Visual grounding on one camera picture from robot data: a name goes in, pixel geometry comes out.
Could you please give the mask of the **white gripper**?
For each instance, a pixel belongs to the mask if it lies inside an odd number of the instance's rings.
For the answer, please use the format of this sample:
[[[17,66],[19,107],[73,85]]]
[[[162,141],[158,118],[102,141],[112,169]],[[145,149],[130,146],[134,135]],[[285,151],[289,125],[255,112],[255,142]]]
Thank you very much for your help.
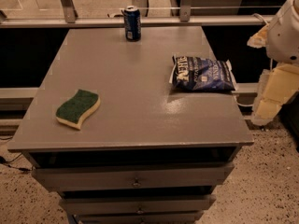
[[[269,25],[251,36],[247,45],[266,46],[267,56],[277,62],[272,70],[264,69],[259,78],[251,122],[264,126],[299,90],[299,0],[287,0]]]

